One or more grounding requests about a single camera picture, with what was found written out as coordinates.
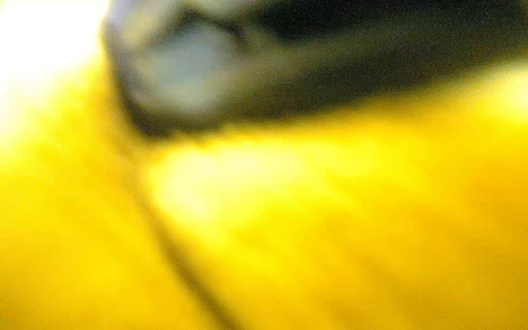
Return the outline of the yellow cleaning cloth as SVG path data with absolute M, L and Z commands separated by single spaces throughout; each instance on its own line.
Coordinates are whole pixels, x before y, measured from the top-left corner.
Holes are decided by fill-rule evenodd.
M 2 329 L 526 329 L 527 64 L 133 133 L 105 64 L 1 96 Z

